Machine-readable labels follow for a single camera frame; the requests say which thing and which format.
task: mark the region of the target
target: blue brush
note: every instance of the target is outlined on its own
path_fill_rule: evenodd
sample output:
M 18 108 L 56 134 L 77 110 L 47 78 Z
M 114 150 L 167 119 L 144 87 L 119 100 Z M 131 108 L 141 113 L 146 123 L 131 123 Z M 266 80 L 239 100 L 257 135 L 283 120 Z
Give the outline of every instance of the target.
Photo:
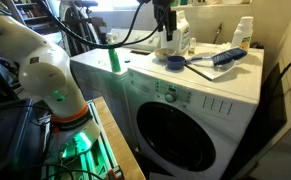
M 197 61 L 193 64 L 199 66 L 220 66 L 227 63 L 230 63 L 232 60 L 239 60 L 247 55 L 247 52 L 239 47 L 235 47 L 226 51 L 222 51 L 220 53 L 214 54 L 209 57 L 192 57 L 191 59 L 187 60 L 187 63 Z

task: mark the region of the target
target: brush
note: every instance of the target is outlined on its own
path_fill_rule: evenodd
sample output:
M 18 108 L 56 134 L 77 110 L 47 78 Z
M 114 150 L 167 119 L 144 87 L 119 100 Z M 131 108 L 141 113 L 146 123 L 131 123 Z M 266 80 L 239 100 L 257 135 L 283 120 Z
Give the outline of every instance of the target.
M 247 55 L 247 52 L 239 47 L 234 47 L 229 50 L 222 51 L 208 57 L 192 57 L 187 60 L 189 62 L 195 62 L 193 64 L 198 66 L 215 67 L 230 63 L 232 60 L 239 60 Z

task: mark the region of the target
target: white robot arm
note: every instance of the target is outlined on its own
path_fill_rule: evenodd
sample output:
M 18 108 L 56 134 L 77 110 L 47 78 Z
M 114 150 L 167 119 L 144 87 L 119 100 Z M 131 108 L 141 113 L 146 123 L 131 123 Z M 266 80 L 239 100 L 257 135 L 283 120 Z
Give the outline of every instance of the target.
M 0 12 L 0 56 L 19 63 L 20 84 L 52 110 L 52 122 L 62 134 L 58 146 L 81 131 L 87 131 L 92 142 L 98 138 L 99 127 L 90 120 L 62 48 Z

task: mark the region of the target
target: white washing machine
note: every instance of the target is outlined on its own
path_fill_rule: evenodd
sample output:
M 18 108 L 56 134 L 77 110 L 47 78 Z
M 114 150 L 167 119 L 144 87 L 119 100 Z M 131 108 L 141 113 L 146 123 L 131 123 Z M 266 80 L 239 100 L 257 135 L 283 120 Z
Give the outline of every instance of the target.
M 219 46 L 199 44 L 199 52 Z M 177 179 L 220 179 L 259 102 L 263 51 L 208 81 L 153 54 L 129 66 L 126 93 L 142 154 Z

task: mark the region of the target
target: washing machine door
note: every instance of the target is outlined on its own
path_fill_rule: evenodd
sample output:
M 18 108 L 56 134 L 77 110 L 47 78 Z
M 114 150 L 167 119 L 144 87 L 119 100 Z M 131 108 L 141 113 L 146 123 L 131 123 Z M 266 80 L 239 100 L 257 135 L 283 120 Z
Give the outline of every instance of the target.
M 215 160 L 214 145 L 204 129 L 172 106 L 143 104 L 137 113 L 137 125 L 158 155 L 182 169 L 204 171 Z

